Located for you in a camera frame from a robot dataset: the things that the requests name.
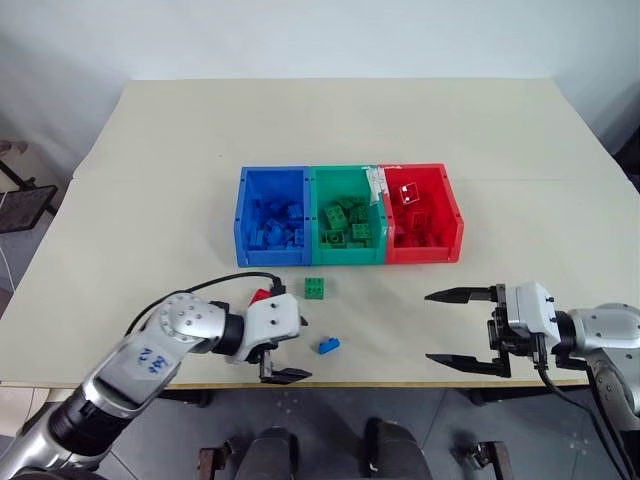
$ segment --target white tabletop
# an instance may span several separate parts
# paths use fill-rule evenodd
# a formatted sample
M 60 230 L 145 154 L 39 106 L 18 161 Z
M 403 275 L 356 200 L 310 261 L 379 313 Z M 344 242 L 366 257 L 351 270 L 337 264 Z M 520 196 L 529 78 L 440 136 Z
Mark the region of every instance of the white tabletop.
M 465 220 L 457 264 L 268 268 L 311 325 L 276 367 L 311 382 L 504 382 L 424 353 L 488 360 L 488 303 L 422 300 L 453 286 L 542 282 L 557 307 L 640 304 L 640 199 L 548 80 L 132 82 L 0 322 L 6 384 L 79 383 L 146 304 L 238 271 L 233 212 L 244 165 L 443 162 Z M 242 311 L 267 284 L 202 292 Z M 339 350 L 313 351 L 337 336 Z M 526 359 L 510 384 L 537 383 Z M 580 373 L 552 370 L 557 380 Z M 247 384 L 254 366 L 189 355 L 175 385 Z

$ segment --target black cable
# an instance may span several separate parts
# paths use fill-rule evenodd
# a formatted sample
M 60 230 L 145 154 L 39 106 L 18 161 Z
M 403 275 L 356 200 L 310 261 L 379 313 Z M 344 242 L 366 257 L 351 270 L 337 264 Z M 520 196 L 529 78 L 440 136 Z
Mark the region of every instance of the black cable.
M 604 447 L 605 451 L 607 452 L 607 455 L 609 456 L 609 459 L 611 460 L 611 463 L 613 463 L 613 466 L 616 468 L 616 471 L 618 472 L 618 474 L 620 475 L 621 478 L 623 478 L 624 480 L 629 480 L 631 477 L 627 476 L 624 473 L 624 471 L 622 470 L 622 468 L 620 468 L 620 465 L 618 465 L 616 457 L 615 457 L 613 451 L 611 450 L 611 446 L 609 445 L 609 441 L 608 441 L 607 437 L 605 436 L 604 431 L 600 427 L 600 422 L 598 421 L 598 417 L 596 416 L 595 413 L 593 413 L 593 410 L 591 410 L 586 405 L 583 405 L 580 402 L 576 402 L 575 400 L 573 400 L 572 398 L 567 396 L 566 393 L 564 393 L 562 390 L 560 390 L 556 386 L 556 384 L 551 381 L 551 379 L 549 378 L 549 375 L 547 375 L 547 371 L 546 370 L 541 368 L 541 369 L 538 370 L 538 373 L 540 374 L 540 379 L 542 380 L 542 382 L 547 386 L 547 388 L 549 390 L 551 390 L 552 393 L 556 394 L 558 397 L 560 397 L 565 402 L 568 402 L 571 405 L 574 405 L 574 406 L 580 408 L 581 410 L 584 410 L 585 412 L 587 412 L 587 415 L 589 415 L 589 418 L 591 419 L 591 423 L 593 423 L 593 428 L 595 428 L 596 433 L 598 435 L 598 438 L 600 439 L 600 442 L 602 442 L 602 446 Z M 624 462 L 624 463 L 625 463 L 625 467 L 627 467 L 627 469 L 628 469 L 630 466 L 627 465 L 627 462 Z
M 282 280 L 280 280 L 280 277 L 277 277 L 276 275 L 273 275 L 273 274 L 268 273 L 268 272 L 241 272 L 241 273 L 234 273 L 232 275 L 227 275 L 225 277 L 214 278 L 212 280 L 208 280 L 206 282 L 199 283 L 197 285 L 194 285 L 193 287 L 190 287 L 190 288 L 187 288 L 187 289 L 184 289 L 184 290 L 176 290 L 174 292 L 168 293 L 167 295 L 159 298 L 155 302 L 150 303 L 149 305 L 144 307 L 144 309 L 138 315 L 136 315 L 136 318 L 134 318 L 133 321 L 131 322 L 131 324 L 129 324 L 129 328 L 127 328 L 127 331 L 125 332 L 124 336 L 126 337 L 127 335 L 131 334 L 131 332 L 133 332 L 133 329 L 138 324 L 140 319 L 142 317 L 144 317 L 147 314 L 147 312 L 149 312 L 149 310 L 151 310 L 152 308 L 154 308 L 154 307 L 158 306 L 159 304 L 161 304 L 164 301 L 165 298 L 170 297 L 171 295 L 174 295 L 176 293 L 193 293 L 195 291 L 202 290 L 203 288 L 210 287 L 211 285 L 215 285 L 216 283 L 227 282 L 229 280 L 234 280 L 236 278 L 243 278 L 243 277 L 265 277 L 265 278 L 269 278 L 273 282 L 272 291 L 275 291 L 274 294 L 278 294 L 279 292 L 284 293 L 284 289 L 283 289 L 283 286 L 282 286 Z

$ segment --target toy building block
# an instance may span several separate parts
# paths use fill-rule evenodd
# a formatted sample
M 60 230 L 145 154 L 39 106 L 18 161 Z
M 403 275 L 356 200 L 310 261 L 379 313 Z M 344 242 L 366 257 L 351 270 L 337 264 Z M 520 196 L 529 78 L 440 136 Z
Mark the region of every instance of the toy building block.
M 287 200 L 285 198 L 276 198 L 275 200 L 269 202 L 267 209 L 271 213 L 279 215 L 286 204 Z
M 346 211 L 349 211 L 353 207 L 355 207 L 355 204 L 353 203 L 353 197 L 340 197 L 336 201 L 338 202 L 338 205 L 340 205 Z
M 424 210 L 409 212 L 407 221 L 410 230 L 422 230 L 427 227 L 427 212 Z
M 267 220 L 265 222 L 265 225 L 271 229 L 278 227 L 279 229 L 283 229 L 284 225 L 282 225 L 279 221 L 277 221 L 275 218 L 270 218 L 269 220 Z
M 354 240 L 371 239 L 371 228 L 368 223 L 354 223 L 351 225 L 351 237 Z
M 264 248 L 264 230 L 254 228 L 249 235 L 250 248 Z
M 292 203 L 287 207 L 287 215 L 290 220 L 300 220 L 302 218 L 302 207 L 299 203 Z
M 327 243 L 331 245 L 332 248 L 340 248 L 346 245 L 342 230 L 327 230 L 325 234 Z
M 331 350 L 335 350 L 340 346 L 340 340 L 336 337 L 331 337 L 326 342 L 322 342 L 318 345 L 318 353 L 320 355 L 324 355 L 325 353 L 329 353 Z
M 274 226 L 267 232 L 267 244 L 269 246 L 280 245 L 282 243 L 283 231 L 279 226 Z
M 408 183 L 407 185 L 402 185 L 400 187 L 400 198 L 402 199 L 403 205 L 409 205 L 410 203 L 417 202 L 420 200 L 420 195 L 418 194 L 418 186 L 413 183 Z
M 369 220 L 367 207 L 359 205 L 349 210 L 349 223 L 366 223 Z
M 304 245 L 304 230 L 301 228 L 296 228 L 296 231 L 293 235 L 293 243 L 296 245 Z
M 305 278 L 304 298 L 322 300 L 324 298 L 324 279 L 311 277 Z
M 327 220 L 329 220 L 331 230 L 344 230 L 349 226 L 347 217 L 344 215 L 340 205 L 327 207 L 324 209 L 324 213 L 327 215 Z
M 411 235 L 408 235 L 411 246 L 413 247 L 428 247 L 429 240 L 423 231 L 417 231 Z

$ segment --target blue lego brick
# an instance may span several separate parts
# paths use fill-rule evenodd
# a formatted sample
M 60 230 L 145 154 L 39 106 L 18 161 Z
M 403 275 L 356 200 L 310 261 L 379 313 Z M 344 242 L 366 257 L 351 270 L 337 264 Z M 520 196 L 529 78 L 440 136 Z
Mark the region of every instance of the blue lego brick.
M 238 266 L 311 264 L 308 167 L 244 167 L 234 222 Z
M 320 355 L 324 355 L 325 353 L 329 353 L 330 351 L 335 350 L 339 346 L 340 340 L 338 340 L 336 337 L 331 337 L 326 342 L 322 342 L 320 345 L 318 345 L 318 353 Z
M 296 228 L 293 242 L 296 245 L 304 245 L 304 230 L 302 228 Z
M 290 220 L 302 219 L 302 206 L 299 203 L 292 203 L 287 207 L 287 215 Z

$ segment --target cable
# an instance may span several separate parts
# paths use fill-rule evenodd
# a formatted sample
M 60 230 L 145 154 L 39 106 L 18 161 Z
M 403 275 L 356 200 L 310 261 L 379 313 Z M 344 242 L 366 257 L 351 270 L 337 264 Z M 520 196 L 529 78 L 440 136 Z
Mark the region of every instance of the cable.
M 4 194 L 2 195 L 2 200 L 0 200 L 0 210 L 2 210 L 2 206 L 4 205 L 4 199 L 7 198 L 7 193 L 9 192 L 4 192 Z M 7 262 L 7 257 L 4 254 L 4 250 L 2 249 L 2 246 L 0 246 L 0 254 L 2 255 L 2 260 L 4 260 L 5 267 L 7 267 L 7 274 L 9 275 L 9 283 L 11 283 L 11 290 L 13 291 L 13 293 L 16 293 L 16 286 L 13 283 L 13 275 L 11 275 L 9 262 Z
M 618 462 L 617 462 L 617 460 L 615 458 L 615 455 L 614 455 L 613 451 L 611 450 L 611 446 L 609 445 L 609 441 L 608 441 L 607 437 L 605 436 L 604 431 L 602 430 L 602 427 L 600 427 L 600 422 L 598 422 L 598 417 L 596 416 L 595 413 L 593 413 L 593 410 L 591 410 L 586 405 L 583 405 L 580 402 L 576 402 L 575 400 L 573 400 L 572 398 L 567 396 L 566 393 L 564 393 L 562 390 L 560 390 L 556 386 L 556 384 L 551 381 L 551 379 L 549 378 L 549 375 L 547 375 L 547 371 L 546 370 L 539 369 L 538 373 L 540 374 L 540 379 L 542 380 L 542 382 L 547 386 L 547 388 L 549 390 L 551 390 L 552 393 L 556 394 L 558 397 L 560 397 L 565 402 L 568 402 L 571 405 L 574 405 L 574 406 L 580 408 L 581 410 L 584 410 L 585 412 L 587 412 L 587 415 L 589 415 L 589 418 L 591 419 L 591 423 L 593 423 L 593 428 L 595 428 L 596 433 L 598 434 L 598 438 L 600 439 L 600 442 L 602 442 L 602 446 L 604 447 L 605 451 L 607 452 L 607 455 L 609 456 L 609 459 L 611 460 L 611 463 L 613 463 L 613 466 L 616 468 L 616 471 L 618 472 L 620 477 L 623 478 L 624 480 L 630 479 L 631 477 L 627 476 L 625 474 L 625 472 L 622 470 L 622 468 L 620 468 L 620 465 L 618 465 Z M 624 458 L 625 455 L 621 455 L 621 456 L 623 458 L 623 462 L 625 464 L 625 467 L 629 470 L 629 472 L 632 472 L 633 470 L 631 470 L 631 466 L 628 464 L 628 461 Z
M 145 314 L 149 310 L 151 310 L 153 307 L 158 306 L 160 303 L 162 303 L 164 301 L 165 298 L 170 297 L 171 295 L 174 295 L 176 293 L 193 293 L 193 292 L 196 292 L 198 290 L 202 290 L 203 288 L 210 287 L 211 285 L 215 285 L 217 283 L 227 282 L 229 280 L 234 280 L 236 278 L 243 278 L 243 277 L 264 277 L 264 278 L 269 278 L 273 282 L 272 292 L 274 294 L 284 293 L 284 287 L 282 285 L 282 280 L 280 280 L 280 277 L 277 277 L 277 276 L 275 276 L 275 275 L 273 275 L 271 273 L 268 273 L 268 272 L 242 272 L 242 273 L 234 273 L 232 275 L 227 275 L 227 276 L 224 276 L 224 277 L 214 278 L 212 280 L 208 280 L 206 282 L 199 283 L 197 285 L 194 285 L 193 287 L 190 287 L 190 288 L 187 288 L 187 289 L 184 289 L 184 290 L 176 290 L 174 292 L 168 293 L 167 295 L 163 296 L 162 298 L 159 298 L 155 302 L 147 305 L 138 315 L 136 315 L 136 318 L 133 319 L 133 321 L 129 325 L 129 328 L 127 328 L 127 331 L 124 334 L 124 336 L 126 337 L 127 335 L 131 334 L 131 332 L 133 332 L 133 329 L 135 328 L 137 323 L 140 321 L 140 319 L 142 317 L 145 316 Z

